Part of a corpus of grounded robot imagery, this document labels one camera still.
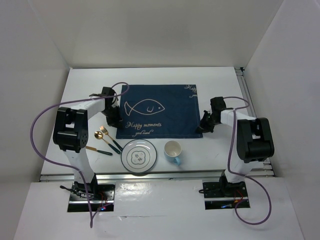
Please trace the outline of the gold fork green handle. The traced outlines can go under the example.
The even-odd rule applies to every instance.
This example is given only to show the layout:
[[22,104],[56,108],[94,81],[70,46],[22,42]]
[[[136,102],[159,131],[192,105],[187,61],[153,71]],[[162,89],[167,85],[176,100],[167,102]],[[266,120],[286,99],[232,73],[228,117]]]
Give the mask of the gold fork green handle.
[[111,137],[111,135],[109,134],[108,130],[107,130],[103,125],[100,126],[99,129],[101,130],[101,132],[102,132],[104,135],[108,136],[108,137],[112,140],[112,142],[117,146],[117,148],[118,148],[121,152],[123,151],[123,148],[120,146],[120,144],[119,144],[115,139],[113,139],[113,138]]

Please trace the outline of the gold knife green handle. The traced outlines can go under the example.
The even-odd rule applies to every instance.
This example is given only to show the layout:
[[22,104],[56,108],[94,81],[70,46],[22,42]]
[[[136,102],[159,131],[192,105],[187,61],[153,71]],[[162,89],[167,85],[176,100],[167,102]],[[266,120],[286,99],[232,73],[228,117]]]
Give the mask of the gold knife green handle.
[[94,151],[94,152],[97,152],[97,153],[100,153],[100,154],[104,154],[104,155],[107,155],[107,156],[112,156],[112,155],[113,155],[112,152],[99,150],[99,149],[96,149],[96,148],[91,147],[91,146],[86,146],[85,148],[86,148],[87,150]]

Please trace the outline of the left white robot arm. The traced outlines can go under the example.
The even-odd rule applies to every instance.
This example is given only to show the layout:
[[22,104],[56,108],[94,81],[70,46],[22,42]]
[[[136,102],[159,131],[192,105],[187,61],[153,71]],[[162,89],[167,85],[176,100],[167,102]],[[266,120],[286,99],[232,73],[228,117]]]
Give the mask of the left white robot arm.
[[99,187],[92,170],[86,145],[89,140],[88,121],[98,113],[106,117],[110,127],[121,128],[122,118],[116,92],[111,87],[103,87],[101,93],[92,94],[94,100],[85,101],[73,107],[60,107],[56,113],[53,142],[67,156],[75,169],[74,187],[88,200],[97,197]]

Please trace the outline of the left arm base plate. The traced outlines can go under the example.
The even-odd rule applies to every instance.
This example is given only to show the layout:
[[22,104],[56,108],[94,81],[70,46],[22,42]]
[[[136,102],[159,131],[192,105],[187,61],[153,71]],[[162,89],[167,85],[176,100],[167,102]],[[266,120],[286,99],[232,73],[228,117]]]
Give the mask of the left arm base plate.
[[[68,213],[89,212],[87,195],[84,191],[76,191],[74,185],[72,185],[72,187],[60,185],[59,187],[70,192],[67,207]],[[89,193],[88,196],[93,213],[99,208],[101,212],[114,211],[115,189],[115,183],[100,184],[98,185],[96,194]]]

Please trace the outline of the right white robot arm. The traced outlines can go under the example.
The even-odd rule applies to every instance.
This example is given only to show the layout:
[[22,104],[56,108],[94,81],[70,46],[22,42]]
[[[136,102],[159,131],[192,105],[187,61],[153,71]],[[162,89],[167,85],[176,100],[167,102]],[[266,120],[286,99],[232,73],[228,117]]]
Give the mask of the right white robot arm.
[[259,162],[274,155],[275,147],[269,120],[257,118],[238,112],[249,106],[227,107],[225,102],[230,97],[214,97],[210,100],[211,110],[204,111],[198,134],[212,133],[215,126],[232,127],[231,143],[227,158],[227,169],[219,178],[218,190],[223,196],[230,196],[243,186],[245,177]]

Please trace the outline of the white and blue mug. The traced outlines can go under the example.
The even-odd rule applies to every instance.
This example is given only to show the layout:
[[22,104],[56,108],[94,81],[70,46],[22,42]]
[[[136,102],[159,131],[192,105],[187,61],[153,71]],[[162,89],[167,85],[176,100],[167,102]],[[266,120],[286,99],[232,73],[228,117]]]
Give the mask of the white and blue mug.
[[164,156],[166,160],[170,163],[175,164],[176,166],[181,165],[181,152],[182,147],[177,141],[171,140],[164,145]]

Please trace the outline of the white plate green rim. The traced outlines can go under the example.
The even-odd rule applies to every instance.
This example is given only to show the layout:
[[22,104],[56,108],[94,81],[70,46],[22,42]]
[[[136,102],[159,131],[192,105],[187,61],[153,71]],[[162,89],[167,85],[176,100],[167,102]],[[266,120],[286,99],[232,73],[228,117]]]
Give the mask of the white plate green rim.
[[128,142],[120,155],[123,167],[138,175],[150,171],[155,166],[157,157],[155,146],[146,139],[134,139]]

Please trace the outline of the gold spoon green handle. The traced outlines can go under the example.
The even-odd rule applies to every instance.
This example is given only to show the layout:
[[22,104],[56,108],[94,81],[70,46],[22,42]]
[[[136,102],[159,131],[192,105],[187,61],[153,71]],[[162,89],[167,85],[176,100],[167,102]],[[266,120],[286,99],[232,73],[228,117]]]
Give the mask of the gold spoon green handle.
[[120,154],[120,150],[117,149],[115,146],[113,146],[112,144],[110,144],[108,141],[106,141],[104,139],[104,134],[100,131],[95,131],[94,132],[94,137],[98,140],[103,140],[114,152],[116,152],[117,154]]

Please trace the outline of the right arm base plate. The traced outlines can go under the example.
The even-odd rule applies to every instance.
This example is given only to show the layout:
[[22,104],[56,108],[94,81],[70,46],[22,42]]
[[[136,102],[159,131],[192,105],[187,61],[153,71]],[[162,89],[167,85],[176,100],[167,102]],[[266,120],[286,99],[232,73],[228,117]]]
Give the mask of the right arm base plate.
[[247,186],[244,181],[238,183],[227,182],[224,176],[215,182],[203,182],[198,191],[204,197],[206,210],[224,210],[250,208]]

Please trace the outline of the dark blue fish placemat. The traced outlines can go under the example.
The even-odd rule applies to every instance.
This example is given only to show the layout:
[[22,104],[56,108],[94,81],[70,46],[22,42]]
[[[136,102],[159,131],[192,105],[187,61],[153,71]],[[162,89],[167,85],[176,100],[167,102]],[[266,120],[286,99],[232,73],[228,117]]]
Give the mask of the dark blue fish placemat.
[[122,86],[117,139],[198,139],[201,117],[195,84]]

